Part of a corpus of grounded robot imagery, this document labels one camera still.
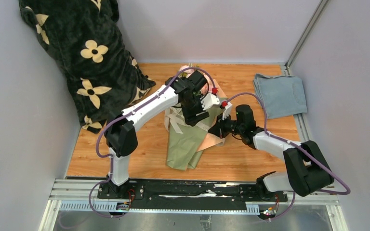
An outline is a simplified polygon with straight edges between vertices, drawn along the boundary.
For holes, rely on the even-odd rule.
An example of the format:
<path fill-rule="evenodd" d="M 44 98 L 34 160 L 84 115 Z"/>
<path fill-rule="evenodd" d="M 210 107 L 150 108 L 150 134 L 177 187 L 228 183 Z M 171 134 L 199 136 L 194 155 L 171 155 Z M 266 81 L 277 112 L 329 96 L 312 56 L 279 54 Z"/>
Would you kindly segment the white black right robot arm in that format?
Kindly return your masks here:
<path fill-rule="evenodd" d="M 256 124 L 253 111 L 247 104 L 236 107 L 235 120 L 230 115 L 218 115 L 208 132 L 219 138 L 238 135 L 250 148 L 284 160 L 285 172 L 274 171 L 257 178 L 256 194 L 262 201 L 268 201 L 281 191 L 305 197 L 334 183 L 334 177 L 328 173 L 330 167 L 314 141 L 285 140 L 265 131 Z"/>

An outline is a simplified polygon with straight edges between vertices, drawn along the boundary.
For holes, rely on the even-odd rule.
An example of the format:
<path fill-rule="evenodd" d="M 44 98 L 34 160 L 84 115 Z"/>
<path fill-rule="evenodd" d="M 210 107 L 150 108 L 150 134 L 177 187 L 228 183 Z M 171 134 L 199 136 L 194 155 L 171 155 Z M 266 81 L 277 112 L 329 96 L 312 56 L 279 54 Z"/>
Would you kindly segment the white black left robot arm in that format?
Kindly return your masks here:
<path fill-rule="evenodd" d="M 113 113 L 104 134 L 112 159 L 111 170 L 108 181 L 99 189 L 117 199 L 129 195 L 128 168 L 130 155 L 138 146 L 137 131 L 157 114 L 177 104 L 180 105 L 186 125 L 195 126 L 208 118 L 209 113 L 202 102 L 205 97 L 202 89 L 208 85 L 208 80 L 199 71 L 189 77 L 171 77 L 144 101 Z"/>

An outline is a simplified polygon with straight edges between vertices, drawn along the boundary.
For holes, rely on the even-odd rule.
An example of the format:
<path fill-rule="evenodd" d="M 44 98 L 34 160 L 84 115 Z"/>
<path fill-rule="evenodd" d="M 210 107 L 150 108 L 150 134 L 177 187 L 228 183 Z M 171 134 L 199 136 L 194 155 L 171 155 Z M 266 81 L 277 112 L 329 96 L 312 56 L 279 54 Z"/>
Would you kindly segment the pink fake flower bunch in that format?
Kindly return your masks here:
<path fill-rule="evenodd" d="M 213 78 L 198 65 L 183 65 L 178 71 L 180 72 L 180 77 L 187 78 L 196 86 L 197 91 L 199 91 L 202 97 L 205 97 L 208 93 L 217 93 L 217 86 Z"/>

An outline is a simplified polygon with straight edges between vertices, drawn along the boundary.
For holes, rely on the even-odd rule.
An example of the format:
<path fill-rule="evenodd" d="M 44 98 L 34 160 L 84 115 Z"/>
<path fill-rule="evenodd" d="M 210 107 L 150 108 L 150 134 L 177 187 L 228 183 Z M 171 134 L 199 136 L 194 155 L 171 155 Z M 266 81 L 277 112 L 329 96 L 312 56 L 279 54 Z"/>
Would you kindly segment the peach green wrapping paper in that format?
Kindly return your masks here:
<path fill-rule="evenodd" d="M 164 125 L 169 133 L 166 155 L 168 167 L 182 171 L 195 169 L 206 149 L 224 144 L 224 139 L 208 132 L 222 109 L 213 106 L 208 112 L 208 118 L 192 127 L 185 123 L 181 109 L 170 107 L 165 110 Z"/>

